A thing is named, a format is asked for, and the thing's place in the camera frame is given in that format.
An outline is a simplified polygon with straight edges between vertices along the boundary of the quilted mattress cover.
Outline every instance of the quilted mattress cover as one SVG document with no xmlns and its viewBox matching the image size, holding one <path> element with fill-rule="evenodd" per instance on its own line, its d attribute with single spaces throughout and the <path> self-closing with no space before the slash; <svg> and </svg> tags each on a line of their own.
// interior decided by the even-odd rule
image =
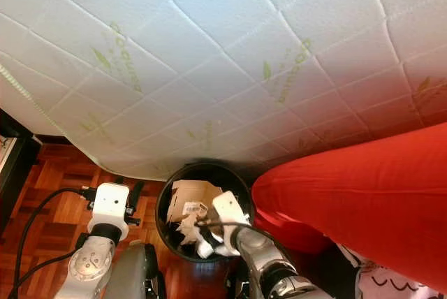
<svg viewBox="0 0 447 299">
<path fill-rule="evenodd" d="M 0 0 L 0 106 L 104 168 L 266 170 L 447 120 L 447 0 Z"/>
</svg>

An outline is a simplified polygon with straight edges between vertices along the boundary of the mattress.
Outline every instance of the mattress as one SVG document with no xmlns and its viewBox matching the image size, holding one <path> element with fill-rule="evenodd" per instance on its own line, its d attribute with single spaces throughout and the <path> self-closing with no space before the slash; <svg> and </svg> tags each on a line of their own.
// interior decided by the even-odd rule
<svg viewBox="0 0 447 299">
<path fill-rule="evenodd" d="M 0 106 L 103 168 L 247 170 L 447 120 L 447 0 L 0 0 Z"/>
</svg>

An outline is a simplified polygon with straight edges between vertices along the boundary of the trash can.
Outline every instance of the trash can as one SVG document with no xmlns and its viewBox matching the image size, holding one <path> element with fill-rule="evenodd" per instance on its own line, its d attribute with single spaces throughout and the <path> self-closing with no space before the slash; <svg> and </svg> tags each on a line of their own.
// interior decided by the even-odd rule
<svg viewBox="0 0 447 299">
<path fill-rule="evenodd" d="M 172 252 L 188 261 L 196 263 L 210 263 L 227 258 L 218 254 L 213 254 L 208 258 L 201 258 L 196 253 L 195 245 L 180 245 L 184 236 L 175 230 L 178 224 L 166 223 L 170 200 L 173 196 L 173 182 L 177 180 L 206 180 L 214 186 L 221 187 L 224 192 L 232 191 L 244 213 L 250 215 L 249 220 L 252 222 L 254 218 L 254 207 L 251 202 L 248 186 L 238 174 L 225 165 L 219 163 L 193 163 L 185 165 L 185 167 L 178 170 L 169 178 L 156 201 L 156 228 L 161 239 Z"/>
</svg>

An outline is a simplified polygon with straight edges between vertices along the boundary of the red pants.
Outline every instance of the red pants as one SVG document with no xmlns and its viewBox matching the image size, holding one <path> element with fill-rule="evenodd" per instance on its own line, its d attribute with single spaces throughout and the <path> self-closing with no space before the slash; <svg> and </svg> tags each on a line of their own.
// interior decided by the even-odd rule
<svg viewBox="0 0 447 299">
<path fill-rule="evenodd" d="M 283 164 L 252 196 L 256 223 L 287 247 L 324 248 L 302 222 L 447 293 L 447 124 Z"/>
</svg>

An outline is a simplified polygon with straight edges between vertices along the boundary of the paper trash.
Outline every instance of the paper trash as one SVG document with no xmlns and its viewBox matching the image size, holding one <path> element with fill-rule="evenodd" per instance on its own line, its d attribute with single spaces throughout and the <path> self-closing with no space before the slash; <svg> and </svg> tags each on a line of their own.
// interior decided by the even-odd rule
<svg viewBox="0 0 447 299">
<path fill-rule="evenodd" d="M 167 213 L 167 222 L 180 222 L 190 214 L 204 217 L 212 200 L 222 189 L 204 180 L 178 180 L 173 183 L 173 197 Z"/>
</svg>

